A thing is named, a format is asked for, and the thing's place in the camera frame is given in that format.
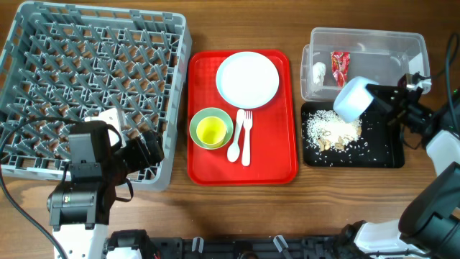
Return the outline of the yellow plastic cup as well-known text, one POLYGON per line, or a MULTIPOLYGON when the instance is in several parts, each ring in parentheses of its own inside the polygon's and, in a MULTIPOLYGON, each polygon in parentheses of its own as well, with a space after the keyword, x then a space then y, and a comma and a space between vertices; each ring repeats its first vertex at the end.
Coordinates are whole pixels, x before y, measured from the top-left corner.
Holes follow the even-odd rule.
POLYGON ((226 124, 218 117, 205 117, 198 123, 196 134, 206 148, 221 147, 226 136, 226 124))

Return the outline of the light blue plate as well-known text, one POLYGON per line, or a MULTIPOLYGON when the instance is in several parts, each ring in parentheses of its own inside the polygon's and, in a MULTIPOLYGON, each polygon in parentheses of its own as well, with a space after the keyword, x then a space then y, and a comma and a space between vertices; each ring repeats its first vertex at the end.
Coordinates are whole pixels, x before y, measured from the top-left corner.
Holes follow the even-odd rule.
POLYGON ((238 52, 227 57, 216 72, 220 96, 240 109, 256 109, 269 103, 280 86, 275 64, 256 52, 238 52))

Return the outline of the light blue bowl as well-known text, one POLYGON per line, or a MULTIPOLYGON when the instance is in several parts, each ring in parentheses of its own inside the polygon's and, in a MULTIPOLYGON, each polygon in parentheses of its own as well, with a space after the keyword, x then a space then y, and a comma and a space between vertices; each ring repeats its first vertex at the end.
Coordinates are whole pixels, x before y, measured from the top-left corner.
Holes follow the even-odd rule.
POLYGON ((337 95, 333 110, 345 123, 358 119, 374 100, 366 89, 368 84, 378 85, 378 82, 361 76, 354 77, 337 95))

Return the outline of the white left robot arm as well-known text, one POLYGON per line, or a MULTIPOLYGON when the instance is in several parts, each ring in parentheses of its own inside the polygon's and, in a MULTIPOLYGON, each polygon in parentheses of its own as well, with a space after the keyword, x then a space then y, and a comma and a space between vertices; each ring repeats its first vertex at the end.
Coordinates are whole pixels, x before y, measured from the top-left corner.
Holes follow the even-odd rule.
POLYGON ((160 250, 144 230, 109 231, 116 187, 132 184, 130 173, 149 168, 164 158, 162 138, 152 130, 126 143, 112 144, 114 127, 103 121, 82 122, 70 128, 70 162, 62 180, 49 195, 47 209, 56 258, 160 258, 160 250))

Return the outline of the white tissue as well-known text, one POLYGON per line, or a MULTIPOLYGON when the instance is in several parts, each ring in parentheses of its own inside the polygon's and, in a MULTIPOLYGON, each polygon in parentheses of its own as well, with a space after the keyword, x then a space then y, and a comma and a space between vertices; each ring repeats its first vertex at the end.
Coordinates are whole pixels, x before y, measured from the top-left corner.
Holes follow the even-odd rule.
POLYGON ((322 62, 317 62, 312 67, 313 83, 317 86, 322 86, 326 74, 326 65, 322 62))

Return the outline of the rice and nut scraps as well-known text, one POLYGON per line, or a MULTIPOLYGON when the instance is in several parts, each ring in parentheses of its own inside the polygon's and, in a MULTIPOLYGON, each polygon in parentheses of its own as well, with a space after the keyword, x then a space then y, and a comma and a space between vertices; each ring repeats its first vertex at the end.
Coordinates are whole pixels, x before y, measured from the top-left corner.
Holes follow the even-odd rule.
POLYGON ((304 123, 307 146, 316 149, 319 153, 346 152, 356 147, 357 142, 362 138, 362 123, 360 118, 345 122, 333 110, 317 110, 308 114, 304 123))

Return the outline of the light green bowl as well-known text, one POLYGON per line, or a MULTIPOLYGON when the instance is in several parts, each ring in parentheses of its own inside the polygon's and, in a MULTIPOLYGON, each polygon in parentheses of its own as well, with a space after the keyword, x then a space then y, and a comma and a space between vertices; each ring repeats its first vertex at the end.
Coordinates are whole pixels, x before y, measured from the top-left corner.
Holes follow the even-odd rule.
POLYGON ((198 123, 205 117, 218 117, 222 119, 225 124, 226 124, 226 136, 224 139, 224 142, 221 147, 223 147, 232 137, 233 131, 234 131, 234 123, 232 121, 232 118, 222 109, 215 108, 215 107, 209 107, 200 110, 197 112, 193 118, 190 121, 189 125, 189 133, 192 141, 197 144, 199 147, 204 148, 206 150, 215 150, 219 149, 218 148, 206 148, 202 142, 198 139, 197 134, 196 134, 196 127, 198 123))

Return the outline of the red snack wrapper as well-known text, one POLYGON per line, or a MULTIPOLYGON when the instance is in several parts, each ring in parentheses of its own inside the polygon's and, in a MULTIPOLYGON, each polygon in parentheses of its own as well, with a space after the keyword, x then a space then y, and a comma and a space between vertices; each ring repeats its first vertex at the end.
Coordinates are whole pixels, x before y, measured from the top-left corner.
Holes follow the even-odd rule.
POLYGON ((331 53, 331 71, 340 88, 346 84, 350 59, 350 52, 334 51, 331 53))

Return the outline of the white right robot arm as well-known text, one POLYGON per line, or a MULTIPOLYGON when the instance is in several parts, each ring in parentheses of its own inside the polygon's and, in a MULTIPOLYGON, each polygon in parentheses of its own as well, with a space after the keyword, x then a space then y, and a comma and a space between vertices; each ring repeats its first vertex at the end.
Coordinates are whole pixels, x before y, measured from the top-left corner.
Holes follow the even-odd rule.
POLYGON ((458 258, 459 92, 434 112, 419 103, 420 87, 383 86, 367 78, 348 82, 333 103, 346 122, 376 106, 390 124, 403 124, 422 137, 435 180, 405 209, 384 223, 348 224, 334 243, 339 258, 458 258))

